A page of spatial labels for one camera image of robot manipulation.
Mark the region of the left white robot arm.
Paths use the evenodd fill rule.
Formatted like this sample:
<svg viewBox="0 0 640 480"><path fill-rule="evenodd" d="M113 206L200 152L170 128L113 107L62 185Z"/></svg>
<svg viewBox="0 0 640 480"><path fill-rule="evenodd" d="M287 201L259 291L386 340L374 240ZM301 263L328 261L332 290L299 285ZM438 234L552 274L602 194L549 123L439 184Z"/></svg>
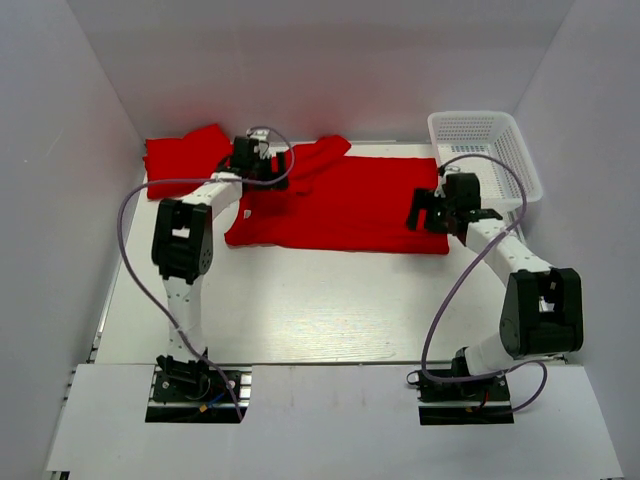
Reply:
<svg viewBox="0 0 640 480"><path fill-rule="evenodd" d="M158 268L170 314L167 354L181 362L208 355L202 329L203 278L214 259L213 222L245 192L284 191L291 164L284 152L270 153L268 127L253 127L234 138L232 152L210 179L157 210L152 263Z"/></svg>

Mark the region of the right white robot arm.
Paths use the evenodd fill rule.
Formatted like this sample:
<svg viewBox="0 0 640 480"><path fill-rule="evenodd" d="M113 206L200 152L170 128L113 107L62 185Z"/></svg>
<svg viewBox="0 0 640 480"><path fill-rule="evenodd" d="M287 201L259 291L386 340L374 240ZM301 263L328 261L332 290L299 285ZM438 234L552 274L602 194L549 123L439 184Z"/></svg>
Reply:
<svg viewBox="0 0 640 480"><path fill-rule="evenodd" d="M497 332L461 348L451 361L451 384L459 396L477 397L488 378L528 360L582 348L580 275L535 255L513 225L496 210L483 208L474 174L448 174L435 190L415 189L406 225L457 238L476 253L472 263L485 263L505 287Z"/></svg>

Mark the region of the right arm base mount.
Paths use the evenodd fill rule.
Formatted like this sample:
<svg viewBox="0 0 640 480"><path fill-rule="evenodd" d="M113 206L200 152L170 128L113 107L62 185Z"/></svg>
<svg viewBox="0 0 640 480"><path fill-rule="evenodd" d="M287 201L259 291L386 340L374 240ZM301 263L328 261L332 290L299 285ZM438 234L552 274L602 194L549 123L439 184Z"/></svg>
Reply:
<svg viewBox="0 0 640 480"><path fill-rule="evenodd" d="M421 370L406 383L417 390L421 426L506 425L514 423L510 391L503 377L471 382L435 382Z"/></svg>

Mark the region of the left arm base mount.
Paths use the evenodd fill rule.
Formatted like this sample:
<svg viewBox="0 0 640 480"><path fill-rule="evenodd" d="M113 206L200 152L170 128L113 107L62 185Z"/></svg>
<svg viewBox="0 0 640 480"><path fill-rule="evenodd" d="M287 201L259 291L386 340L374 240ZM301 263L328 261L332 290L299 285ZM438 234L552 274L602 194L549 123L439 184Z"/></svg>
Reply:
<svg viewBox="0 0 640 480"><path fill-rule="evenodd" d="M202 361L156 358L147 423L238 424L248 409L252 371L225 368L222 373Z"/></svg>

